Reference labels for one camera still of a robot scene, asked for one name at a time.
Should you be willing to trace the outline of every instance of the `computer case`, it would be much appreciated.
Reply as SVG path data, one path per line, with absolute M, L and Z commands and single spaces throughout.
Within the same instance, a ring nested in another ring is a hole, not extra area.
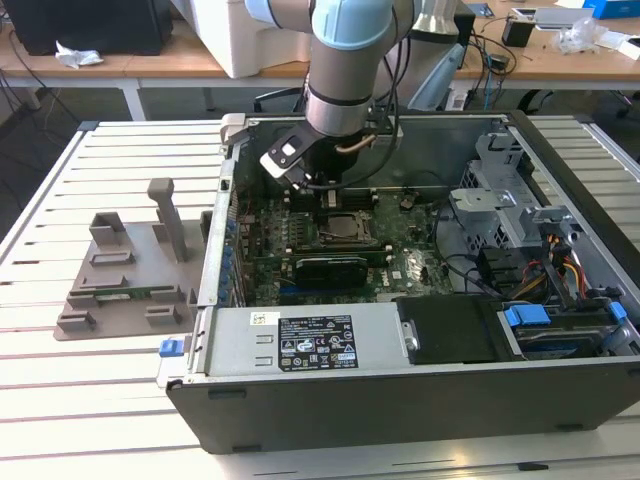
M 171 35 L 170 0 L 4 0 L 30 55 L 75 50 L 158 55 Z

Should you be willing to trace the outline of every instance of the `floor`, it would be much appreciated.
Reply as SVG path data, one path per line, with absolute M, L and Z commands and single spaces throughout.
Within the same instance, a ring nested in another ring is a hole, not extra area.
M 251 112 L 253 98 L 264 89 L 218 89 L 217 108 L 207 112 L 200 89 L 153 89 L 143 91 L 149 117 L 153 120 L 220 118 L 230 112 Z M 496 109 L 517 106 L 524 91 L 506 91 Z M 532 102 L 538 106 L 544 92 Z M 66 89 L 59 98 L 80 120 L 129 120 L 124 98 L 118 90 Z M 267 112 L 290 111 L 295 99 L 265 103 Z M 481 100 L 470 109 L 481 109 Z M 587 114 L 633 158 L 640 156 L 640 110 L 625 119 L 616 118 L 623 105 L 609 92 L 556 92 L 548 97 L 539 114 Z M 19 112 L 17 118 L 0 127 L 0 239 L 4 238 L 22 208 L 35 193 L 48 169 L 76 129 L 75 122 L 51 96 L 42 100 L 37 112 Z

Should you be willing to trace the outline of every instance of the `circuit board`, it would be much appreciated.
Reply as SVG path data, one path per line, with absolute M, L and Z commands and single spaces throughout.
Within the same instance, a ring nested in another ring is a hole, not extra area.
M 309 238 L 322 238 L 324 233 L 310 213 L 291 211 L 283 202 L 270 200 L 240 218 L 249 278 L 247 300 L 255 306 L 313 305 L 389 302 L 406 295 L 453 293 L 430 243 L 430 205 L 402 209 L 400 204 L 406 198 L 402 192 L 384 192 L 377 197 L 372 210 L 356 214 L 366 220 L 368 237 L 364 240 L 366 250 L 353 255 L 368 258 L 370 263 L 366 284 L 359 288 L 302 289 L 296 285 L 294 265 L 300 254 L 292 245 L 296 241 L 313 244 L 315 240 Z

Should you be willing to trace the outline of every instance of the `power supply label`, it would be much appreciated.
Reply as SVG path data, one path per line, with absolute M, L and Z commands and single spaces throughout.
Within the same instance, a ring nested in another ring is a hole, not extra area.
M 358 368 L 350 315 L 281 318 L 278 323 L 280 370 Z

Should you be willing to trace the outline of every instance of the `yellow wire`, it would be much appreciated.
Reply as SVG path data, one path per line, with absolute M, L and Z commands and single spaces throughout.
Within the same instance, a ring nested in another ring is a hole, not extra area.
M 573 274 L 576 276 L 576 288 L 578 289 L 578 295 L 580 295 L 580 275 L 578 275 L 578 271 L 570 263 L 563 263 L 562 265 L 565 268 L 568 268 L 569 270 L 571 270 L 573 272 Z
M 547 278 L 546 275 L 540 275 L 538 278 L 536 278 L 533 282 L 531 282 L 529 285 L 527 285 L 524 289 L 522 289 L 520 292 L 518 292 L 516 295 L 514 295 L 514 299 L 518 298 L 521 295 L 524 295 L 525 293 L 533 290 L 534 288 L 536 288 L 538 285 L 540 285 L 542 283 L 542 281 Z

